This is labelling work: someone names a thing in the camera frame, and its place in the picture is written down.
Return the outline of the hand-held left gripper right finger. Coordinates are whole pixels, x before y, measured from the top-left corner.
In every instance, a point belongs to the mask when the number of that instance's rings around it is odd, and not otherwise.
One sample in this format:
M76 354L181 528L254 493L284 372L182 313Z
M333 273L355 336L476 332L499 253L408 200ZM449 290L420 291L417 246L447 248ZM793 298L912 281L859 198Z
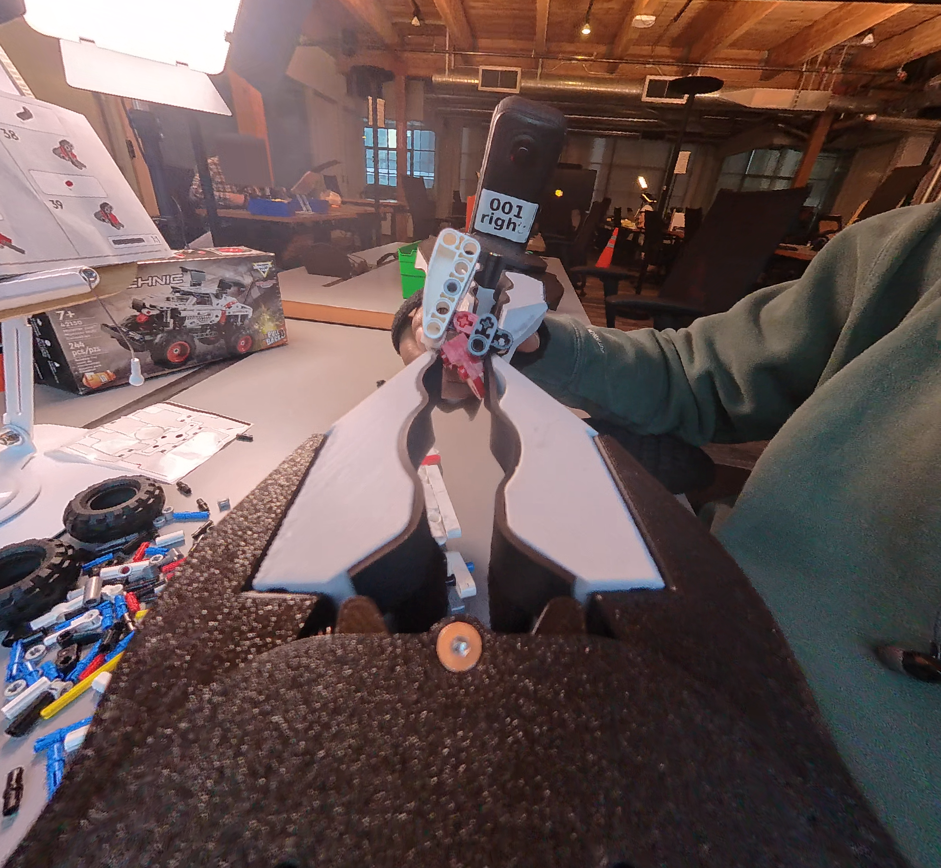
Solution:
M662 589L594 428L501 357L488 385L498 523L511 541L560 569L573 592Z

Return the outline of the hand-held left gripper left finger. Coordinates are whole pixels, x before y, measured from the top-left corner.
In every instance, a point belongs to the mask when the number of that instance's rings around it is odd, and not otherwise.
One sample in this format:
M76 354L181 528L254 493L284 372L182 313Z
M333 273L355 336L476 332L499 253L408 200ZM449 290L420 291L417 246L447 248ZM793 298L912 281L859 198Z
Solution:
M255 592L353 592L353 571L403 538L417 475L407 434L428 401L426 352L330 429L269 543Z

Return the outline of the black grey brick connector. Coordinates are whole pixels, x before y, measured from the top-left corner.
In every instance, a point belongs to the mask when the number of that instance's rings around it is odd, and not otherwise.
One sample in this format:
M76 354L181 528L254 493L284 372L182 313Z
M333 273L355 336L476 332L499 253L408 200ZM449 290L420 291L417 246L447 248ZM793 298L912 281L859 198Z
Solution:
M466 353L475 358L483 358L491 350L499 354L510 351L514 339L511 333L499 326L496 317L491 314L477 315L470 311L459 311L453 316L453 330L463 336L459 344Z

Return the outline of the white thin brick liftarm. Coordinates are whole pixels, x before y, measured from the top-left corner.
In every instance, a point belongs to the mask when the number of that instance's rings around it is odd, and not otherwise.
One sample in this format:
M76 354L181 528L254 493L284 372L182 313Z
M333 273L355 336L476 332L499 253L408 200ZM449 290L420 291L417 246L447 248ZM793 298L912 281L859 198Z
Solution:
M430 349L443 343L476 272L480 252L476 239L453 227L439 233L422 292L422 335Z

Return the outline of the red brick stack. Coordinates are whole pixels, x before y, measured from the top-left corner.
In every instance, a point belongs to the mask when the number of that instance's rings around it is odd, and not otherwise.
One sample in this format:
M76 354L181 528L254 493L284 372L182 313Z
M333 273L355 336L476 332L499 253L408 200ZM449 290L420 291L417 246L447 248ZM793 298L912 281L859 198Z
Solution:
M485 396L484 361L469 352L469 336L458 332L446 338L441 345L441 357L445 366L456 372L477 400L482 400Z

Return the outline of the white brick toy truck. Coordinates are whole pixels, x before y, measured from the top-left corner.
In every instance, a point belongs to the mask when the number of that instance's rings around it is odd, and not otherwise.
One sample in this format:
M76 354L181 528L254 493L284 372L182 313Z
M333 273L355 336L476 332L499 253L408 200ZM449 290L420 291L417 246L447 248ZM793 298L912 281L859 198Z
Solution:
M432 448L418 469L424 495L426 519L433 539L441 547L446 568L449 606L452 614L465 611L466 602L477 593L474 566L450 545L462 536L452 499L441 471L441 455Z

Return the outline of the grey desk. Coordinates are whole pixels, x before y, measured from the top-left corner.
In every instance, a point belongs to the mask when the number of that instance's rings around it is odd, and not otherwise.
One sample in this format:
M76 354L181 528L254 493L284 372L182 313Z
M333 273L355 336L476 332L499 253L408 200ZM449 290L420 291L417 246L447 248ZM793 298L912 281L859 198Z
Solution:
M313 434L327 432L368 397L379 380L402 367L385 331L310 321L287 321L288 343L231 364L218 363L77 397L49 386L35 391L37 423L98 427L139 406L175 401L251 424L252 443L233 443L196 469L187 480L194 496L218 511L218 500L237 505L261 480ZM484 408L438 408L435 445L462 537L456 545L475 565L476 597L467 614L490 626L488 561L493 497L502 470L490 446L490 417Z

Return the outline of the person's right hand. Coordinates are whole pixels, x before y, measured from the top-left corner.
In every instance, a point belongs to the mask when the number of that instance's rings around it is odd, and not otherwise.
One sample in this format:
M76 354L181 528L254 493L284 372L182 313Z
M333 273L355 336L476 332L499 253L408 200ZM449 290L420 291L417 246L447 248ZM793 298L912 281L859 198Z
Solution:
M408 327L401 334L399 340L399 354L408 365L423 357L428 351L422 332L422 320L416 309L409 315ZM459 405L473 401L480 401L476 392L463 380L458 371L448 365L442 365L441 372L441 404Z

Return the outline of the green plastic bin stack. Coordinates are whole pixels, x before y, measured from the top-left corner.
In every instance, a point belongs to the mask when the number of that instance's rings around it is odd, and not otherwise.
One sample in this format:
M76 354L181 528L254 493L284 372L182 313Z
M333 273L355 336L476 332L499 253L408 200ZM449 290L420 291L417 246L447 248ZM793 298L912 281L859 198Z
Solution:
M396 252L403 299L408 299L424 289L425 267L416 263L420 244L419 241L413 241L403 245Z

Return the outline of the white sticker sheet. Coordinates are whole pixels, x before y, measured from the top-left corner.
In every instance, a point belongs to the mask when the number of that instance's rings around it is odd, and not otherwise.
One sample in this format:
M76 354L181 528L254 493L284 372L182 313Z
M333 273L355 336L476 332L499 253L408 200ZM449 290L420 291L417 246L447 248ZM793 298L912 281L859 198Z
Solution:
M248 422L174 403L136 410L50 451L64 462L87 462L175 483L248 432Z

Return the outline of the black office chair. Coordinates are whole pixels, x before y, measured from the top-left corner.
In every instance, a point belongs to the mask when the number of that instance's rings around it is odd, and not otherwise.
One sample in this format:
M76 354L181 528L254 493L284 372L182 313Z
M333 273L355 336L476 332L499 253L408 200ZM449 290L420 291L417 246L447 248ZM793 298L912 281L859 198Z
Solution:
M655 329L679 330L723 313L754 287L777 246L794 227L807 187L717 193L655 298L614 295L605 300L606 323L617 317L652 319Z

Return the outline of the blue plastic bin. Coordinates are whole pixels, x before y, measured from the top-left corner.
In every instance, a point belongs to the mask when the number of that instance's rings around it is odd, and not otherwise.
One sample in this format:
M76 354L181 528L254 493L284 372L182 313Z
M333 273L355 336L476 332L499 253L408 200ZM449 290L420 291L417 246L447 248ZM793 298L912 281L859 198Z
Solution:
M326 200L304 195L286 200L257 196L248 199L247 211L256 216L293 217L299 214L327 214L331 211L331 205Z

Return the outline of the pile of small brick parts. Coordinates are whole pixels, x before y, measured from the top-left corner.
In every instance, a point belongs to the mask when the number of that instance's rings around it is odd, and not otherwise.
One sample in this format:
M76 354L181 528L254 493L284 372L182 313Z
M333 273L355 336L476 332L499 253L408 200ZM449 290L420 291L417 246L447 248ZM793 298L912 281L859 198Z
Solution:
M17 819L27 801L26 761L33 737L38 737L44 800L60 785L88 732L88 720L69 724L67 713L80 714L97 701L147 610L195 543L232 508L222 498L214 512L182 481L169 493L159 484L166 495L162 514L139 534L84 545L66 532L62 515L57 532L30 539L62 541L73 549L81 569L62 602L28 623L2 630L3 827Z

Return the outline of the toy truck cardboard box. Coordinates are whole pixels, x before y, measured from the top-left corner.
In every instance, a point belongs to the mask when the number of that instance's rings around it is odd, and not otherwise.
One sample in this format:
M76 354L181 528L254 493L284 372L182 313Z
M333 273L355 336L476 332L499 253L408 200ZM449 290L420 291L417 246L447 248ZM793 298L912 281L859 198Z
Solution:
M83 395L287 344L275 257L244 247L140 262L121 293L30 319L38 382Z

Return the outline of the black earbud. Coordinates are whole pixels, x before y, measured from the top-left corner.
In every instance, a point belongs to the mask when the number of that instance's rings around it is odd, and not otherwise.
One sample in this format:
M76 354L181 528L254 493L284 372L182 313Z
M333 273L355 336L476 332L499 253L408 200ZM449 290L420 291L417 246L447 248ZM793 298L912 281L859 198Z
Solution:
M905 674L920 682L940 683L940 659L932 653L882 645L875 648L874 654L889 670Z

